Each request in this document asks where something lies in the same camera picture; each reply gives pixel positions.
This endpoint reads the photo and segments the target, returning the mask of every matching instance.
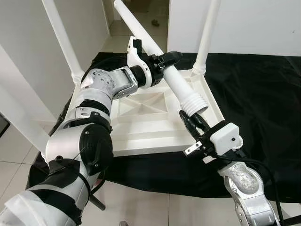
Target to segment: white pipe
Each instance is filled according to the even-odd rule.
[[[163,54],[163,51],[160,49],[160,47],[150,37],[150,35],[141,26],[141,24],[121,0],[115,0],[114,7],[134,36],[142,40],[142,47],[148,55]],[[192,116],[196,112],[202,113],[208,107],[201,95],[192,90],[192,88],[187,84],[186,80],[181,76],[174,66],[170,66],[165,69],[163,74],[165,81],[178,98],[181,108],[189,116]]]
[[[30,118],[23,107],[1,85],[0,112],[41,152],[45,159],[49,135]]]
[[[205,26],[203,29],[201,43],[198,49],[198,56],[192,68],[192,72],[195,75],[205,74],[206,59],[208,56],[210,41],[213,34],[220,5],[221,5],[221,0],[211,0],[210,7],[207,13]]]
[[[61,17],[58,14],[57,8],[53,0],[42,0],[44,8],[46,10],[49,21],[55,32],[56,38],[61,46],[63,54],[66,58],[68,66],[71,70],[71,76],[75,84],[81,82],[81,78],[84,75],[84,71],[81,69],[79,62],[76,58],[67,32],[62,23]]]

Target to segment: robotic arm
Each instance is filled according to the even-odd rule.
[[[93,68],[83,78],[75,107],[47,143],[50,174],[6,203],[0,225],[81,224],[91,188],[113,158],[112,100],[158,84],[163,69],[182,56],[178,52],[142,56],[141,40],[135,37],[130,38],[127,52],[126,66],[110,72]]]
[[[42,183],[16,195],[0,213],[4,225],[81,224],[82,211],[90,199],[99,174],[112,161],[110,112],[113,99],[158,84],[164,68],[180,60],[182,54],[141,55],[141,40],[131,37],[127,65],[114,71],[91,69],[83,78],[75,107],[50,137],[46,161],[50,174]],[[197,113],[189,117],[180,111],[187,130],[196,143],[184,151],[205,163],[216,159],[218,172],[234,199],[242,226],[280,225],[265,198],[260,175],[240,161],[242,138],[233,123],[221,121],[210,128]],[[203,130],[200,135],[197,128]]]

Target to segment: black cloth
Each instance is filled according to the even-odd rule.
[[[176,67],[190,69],[195,59],[184,53]],[[125,64],[125,54],[99,53],[91,67]],[[248,157],[270,167],[281,202],[301,202],[301,57],[209,54],[206,66],[206,81],[225,119],[239,126]],[[268,174],[257,170],[274,200]],[[144,191],[229,196],[214,162],[205,165],[181,152],[115,157],[106,179]]]

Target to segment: doorway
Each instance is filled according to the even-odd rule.
[[[123,2],[162,51],[166,52],[169,0],[124,0]],[[105,42],[102,52],[125,53],[129,37],[133,34],[115,10],[113,3],[114,0],[103,0],[111,36]]]

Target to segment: white wall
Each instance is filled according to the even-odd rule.
[[[85,70],[109,36],[102,1],[57,0],[55,3]],[[40,0],[0,1],[0,45],[57,117],[74,85]]]
[[[0,45],[0,84],[37,121],[56,121]]]
[[[170,0],[168,51],[198,51],[209,4]],[[209,52],[301,56],[301,1],[222,0]]]

